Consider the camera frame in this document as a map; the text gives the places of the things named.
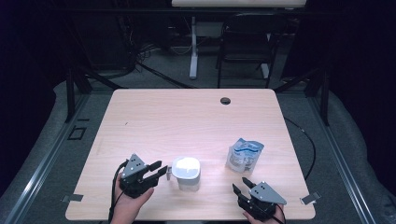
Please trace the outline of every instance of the white container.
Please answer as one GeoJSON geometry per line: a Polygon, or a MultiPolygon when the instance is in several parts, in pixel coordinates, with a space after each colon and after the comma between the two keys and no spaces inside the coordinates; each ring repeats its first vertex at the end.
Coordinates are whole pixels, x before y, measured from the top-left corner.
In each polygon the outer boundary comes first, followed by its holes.
{"type": "Polygon", "coordinates": [[[197,191],[200,186],[201,164],[193,157],[179,157],[172,163],[172,175],[177,178],[179,189],[197,191]]]}

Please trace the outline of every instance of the gray carpet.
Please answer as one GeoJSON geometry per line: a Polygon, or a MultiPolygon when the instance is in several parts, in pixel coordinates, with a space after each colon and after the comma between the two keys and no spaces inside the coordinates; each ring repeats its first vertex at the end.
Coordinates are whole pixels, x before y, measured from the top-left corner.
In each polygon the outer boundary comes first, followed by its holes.
{"type": "MultiPolygon", "coordinates": [[[[283,84],[279,75],[286,60],[288,44],[285,41],[284,46],[282,46],[283,49],[280,50],[270,88],[283,84]]],[[[216,56],[213,52],[215,50],[212,48],[206,49],[204,45],[201,46],[198,78],[195,80],[189,79],[190,52],[176,54],[173,51],[153,50],[150,55],[147,54],[149,57],[143,63],[185,84],[197,88],[216,88],[216,56]]],[[[224,71],[225,76],[229,77],[235,77],[235,74],[244,74],[244,76],[249,74],[252,77],[262,75],[260,70],[254,69],[254,66],[235,68],[228,65],[224,71]]],[[[112,74],[106,72],[103,75],[111,77],[112,74]]],[[[123,87],[133,89],[176,88],[175,85],[154,76],[139,66],[131,74],[111,80],[123,87]]],[[[94,91],[89,96],[81,96],[77,91],[78,99],[84,103],[81,104],[74,121],[70,124],[72,127],[76,126],[86,131],[80,140],[67,140],[70,130],[61,134],[65,136],[65,139],[59,146],[59,154],[56,156],[50,172],[45,176],[45,181],[35,195],[35,199],[26,207],[23,223],[89,223],[68,221],[64,217],[67,203],[61,202],[61,199],[64,195],[72,194],[74,191],[111,97],[109,87],[94,79],[91,79],[91,83],[94,91]]],[[[245,81],[242,78],[236,80],[236,82],[225,80],[223,84],[222,88],[262,88],[263,82],[254,79],[245,81]]],[[[278,94],[277,97],[285,118],[302,127],[315,143],[317,149],[316,163],[306,183],[310,192],[317,191],[322,198],[315,205],[317,215],[312,220],[288,220],[288,223],[361,223],[359,213],[351,200],[350,192],[346,188],[345,180],[335,165],[332,146],[326,137],[326,133],[321,128],[320,120],[316,119],[317,111],[312,106],[312,101],[315,102],[316,100],[305,98],[302,93],[303,88],[304,83],[301,83],[285,93],[278,94]]],[[[55,91],[57,102],[48,123],[25,164],[0,200],[1,223],[6,222],[8,215],[21,197],[40,162],[56,145],[60,133],[64,130],[64,120],[67,112],[65,84],[62,83],[56,87],[55,91]]],[[[312,145],[299,128],[288,121],[285,122],[303,173],[306,174],[313,160],[312,145]]],[[[396,223],[392,217],[392,215],[396,216],[396,210],[390,205],[391,200],[389,199],[396,201],[395,197],[377,182],[375,174],[366,160],[366,148],[361,133],[342,103],[333,94],[331,94],[329,103],[329,122],[332,134],[346,158],[351,173],[361,188],[361,193],[376,223],[396,223]]]]}

